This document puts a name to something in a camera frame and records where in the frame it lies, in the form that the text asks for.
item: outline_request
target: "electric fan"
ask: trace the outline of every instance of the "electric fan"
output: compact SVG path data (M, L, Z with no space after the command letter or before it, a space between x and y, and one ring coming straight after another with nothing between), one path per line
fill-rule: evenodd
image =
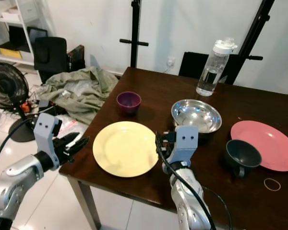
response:
M26 116L20 107L28 96L29 88L24 75L14 66L0 62L0 109L15 109L21 117L12 124L9 133L23 120L35 117ZM33 128L34 122L27 122L11 136L11 139L16 142L34 140Z

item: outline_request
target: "power outlet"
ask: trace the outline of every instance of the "power outlet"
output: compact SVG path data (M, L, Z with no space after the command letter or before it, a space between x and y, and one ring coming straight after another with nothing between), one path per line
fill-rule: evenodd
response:
M167 66L173 67L174 64L175 64L175 58L174 57L168 57Z

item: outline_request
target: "water bottle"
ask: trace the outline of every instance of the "water bottle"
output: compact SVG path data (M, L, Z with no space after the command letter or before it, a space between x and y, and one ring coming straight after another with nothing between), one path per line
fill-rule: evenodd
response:
M196 87L196 92L199 95L210 96L213 94L234 48L237 48L237 45L235 45L233 38L225 38L215 42Z

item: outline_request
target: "bottle cap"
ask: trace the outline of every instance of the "bottle cap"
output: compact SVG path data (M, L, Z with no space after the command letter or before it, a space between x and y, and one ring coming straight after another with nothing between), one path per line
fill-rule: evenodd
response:
M227 37L224 40L217 40L213 51L218 54L231 54L238 46L234 43L234 39Z

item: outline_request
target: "pink plate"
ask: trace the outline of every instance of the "pink plate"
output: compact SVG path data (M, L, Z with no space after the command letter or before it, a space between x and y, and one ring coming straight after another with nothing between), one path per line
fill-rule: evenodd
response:
M231 138L253 145L263 159L261 166L288 171L288 137L277 129L257 121L240 121L231 128Z

